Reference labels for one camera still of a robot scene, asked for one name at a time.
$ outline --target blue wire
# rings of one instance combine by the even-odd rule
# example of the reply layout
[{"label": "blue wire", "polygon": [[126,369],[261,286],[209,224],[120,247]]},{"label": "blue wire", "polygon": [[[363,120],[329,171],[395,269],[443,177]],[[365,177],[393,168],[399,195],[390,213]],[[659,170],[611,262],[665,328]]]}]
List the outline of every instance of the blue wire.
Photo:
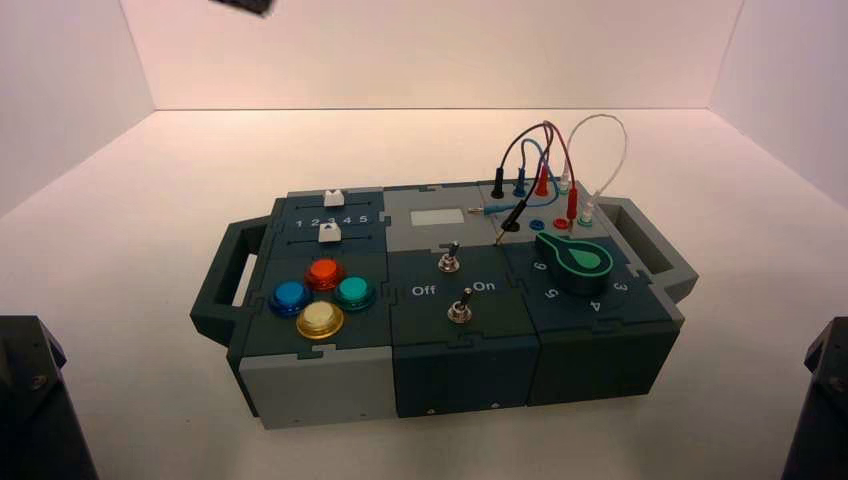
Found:
[{"label": "blue wire", "polygon": [[[548,165],[547,159],[542,157],[542,155],[544,155],[545,151],[542,149],[542,146],[539,145],[538,142],[536,142],[536,140],[533,140],[532,138],[525,138],[524,140],[521,141],[521,153],[522,153],[521,156],[522,156],[522,159],[524,157],[523,154],[524,154],[524,144],[525,143],[532,143],[533,145],[536,146],[536,150],[539,151],[539,162],[544,162],[545,168],[548,169],[548,179],[550,180],[551,185],[553,185],[553,187],[554,187],[554,192],[556,192],[556,195],[551,196],[551,199],[548,200],[545,203],[540,203],[538,205],[530,205],[528,203],[527,206],[528,207],[546,207],[546,206],[556,202],[557,199],[559,198],[559,196],[560,196],[559,185],[556,182],[556,178],[554,178],[553,172],[551,172],[551,167],[550,167],[550,165]],[[533,192],[527,192],[528,197],[532,194],[533,194]],[[512,203],[512,204],[509,204],[509,205],[492,205],[492,206],[489,206],[489,207],[485,207],[483,209],[483,215],[491,215],[493,213],[500,213],[500,212],[505,212],[507,210],[512,210],[513,208],[515,208],[516,205],[518,205],[518,204]]]}]

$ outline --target arcade button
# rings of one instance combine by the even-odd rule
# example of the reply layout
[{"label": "arcade button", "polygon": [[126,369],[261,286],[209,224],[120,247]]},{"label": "arcade button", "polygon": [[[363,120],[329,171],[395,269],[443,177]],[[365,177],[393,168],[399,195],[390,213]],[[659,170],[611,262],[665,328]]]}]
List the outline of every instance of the arcade button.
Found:
[{"label": "arcade button", "polygon": [[306,284],[316,292],[330,291],[342,281],[345,276],[344,268],[329,258],[312,262],[306,272]]},{"label": "arcade button", "polygon": [[355,312],[374,303],[374,287],[362,277],[347,277],[336,287],[336,303],[342,310]]},{"label": "arcade button", "polygon": [[312,292],[302,283],[283,282],[274,289],[274,295],[268,301],[271,310],[277,315],[291,317],[300,313],[312,301]]},{"label": "arcade button", "polygon": [[310,340],[333,336],[344,324],[344,312],[330,302],[312,302],[297,316],[297,331]]}]

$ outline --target screw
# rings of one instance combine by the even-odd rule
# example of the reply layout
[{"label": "screw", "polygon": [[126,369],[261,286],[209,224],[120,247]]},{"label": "screw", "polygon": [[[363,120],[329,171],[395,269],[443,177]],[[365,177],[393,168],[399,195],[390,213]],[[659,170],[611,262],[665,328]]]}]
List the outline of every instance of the screw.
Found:
[{"label": "screw", "polygon": [[36,375],[32,377],[32,380],[29,382],[29,389],[33,392],[38,390],[39,388],[47,385],[47,376],[46,375]]}]

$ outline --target display screen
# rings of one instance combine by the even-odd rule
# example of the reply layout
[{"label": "display screen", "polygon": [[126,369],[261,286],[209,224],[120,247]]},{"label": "display screen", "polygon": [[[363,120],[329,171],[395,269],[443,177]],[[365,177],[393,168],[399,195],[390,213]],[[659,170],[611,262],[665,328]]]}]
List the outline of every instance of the display screen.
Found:
[{"label": "display screen", "polygon": [[459,208],[446,208],[443,210],[417,210],[409,212],[413,227],[424,225],[445,225],[449,223],[465,223],[462,210]]}]

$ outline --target white backdrop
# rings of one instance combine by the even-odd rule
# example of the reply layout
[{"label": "white backdrop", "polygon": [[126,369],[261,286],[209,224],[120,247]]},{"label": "white backdrop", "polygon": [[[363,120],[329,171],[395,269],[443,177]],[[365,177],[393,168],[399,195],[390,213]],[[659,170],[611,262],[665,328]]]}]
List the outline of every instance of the white backdrop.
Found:
[{"label": "white backdrop", "polygon": [[156,106],[706,107],[741,0],[122,0]]},{"label": "white backdrop", "polygon": [[151,111],[118,0],[0,1],[0,215]]},{"label": "white backdrop", "polygon": [[748,0],[712,109],[848,206],[848,2]]}]

